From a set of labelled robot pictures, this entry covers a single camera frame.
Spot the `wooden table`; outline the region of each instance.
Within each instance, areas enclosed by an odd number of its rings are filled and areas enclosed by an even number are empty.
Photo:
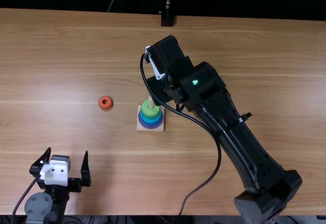
[[[92,186],[70,195],[66,214],[179,212],[217,152],[202,128],[170,112],[164,133],[136,131],[148,96],[140,56],[170,34],[194,64],[216,68],[264,148],[302,176],[283,214],[325,214],[325,22],[179,16],[170,28],[155,15],[12,9],[0,10],[0,214],[12,212],[47,147],[71,156],[76,177],[89,151]],[[99,108],[103,95],[112,110]],[[223,152],[184,214],[237,215],[242,191]]]

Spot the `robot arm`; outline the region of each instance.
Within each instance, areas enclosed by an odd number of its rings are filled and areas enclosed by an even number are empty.
[[[38,178],[37,183],[44,192],[29,197],[25,204],[26,224],[61,224],[70,192],[81,192],[82,186],[91,186],[88,167],[88,152],[81,165],[81,177],[68,177],[70,157],[53,155],[51,148],[32,164],[30,173]]]
[[[206,62],[193,66],[177,40],[168,36],[146,48],[155,76],[147,79],[161,102],[174,100],[204,122],[236,167],[245,191],[234,199],[248,223],[273,224],[302,184],[295,170],[285,171],[263,149],[240,116],[226,85]]]

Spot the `purple ring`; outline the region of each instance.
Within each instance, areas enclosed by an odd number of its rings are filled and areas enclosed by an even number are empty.
[[[139,123],[140,123],[143,127],[147,128],[147,129],[154,129],[154,128],[156,128],[156,127],[159,127],[160,124],[162,124],[163,119],[164,119],[164,116],[162,116],[162,118],[160,119],[160,121],[159,121],[157,124],[155,124],[155,125],[153,125],[153,126],[146,126],[146,125],[142,122],[142,120],[141,120],[141,118],[140,118],[140,113],[138,113],[138,120],[139,120]]]

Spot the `red ring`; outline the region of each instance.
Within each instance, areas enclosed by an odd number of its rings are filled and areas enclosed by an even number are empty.
[[[101,109],[109,109],[113,106],[113,101],[109,96],[103,96],[98,100]]]

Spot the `blue ring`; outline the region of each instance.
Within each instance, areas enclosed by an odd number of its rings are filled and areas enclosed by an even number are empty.
[[[141,121],[147,126],[154,126],[154,125],[158,124],[163,118],[162,113],[161,113],[160,117],[155,120],[148,120],[148,119],[144,118],[142,113],[139,113],[139,115],[140,115]]]
[[[142,112],[142,110],[139,113],[141,113],[141,115],[142,115],[143,118],[146,118],[147,120],[152,121],[152,120],[157,120],[161,116],[162,110],[159,110],[159,113],[157,115],[153,116],[153,117],[149,117],[149,116],[144,115],[144,113]]]
[[[148,126],[148,125],[145,125],[143,122],[142,122],[142,119],[140,118],[140,113],[138,114],[138,120],[139,120],[139,123],[143,126],[143,127],[145,127],[145,128],[147,128],[147,129],[154,129],[154,128],[157,128],[157,127],[159,127],[160,126],[160,124],[162,124],[162,123],[164,123],[163,122],[163,117],[162,117],[162,119],[157,123],[157,124],[155,124],[155,125],[153,125],[153,126]]]

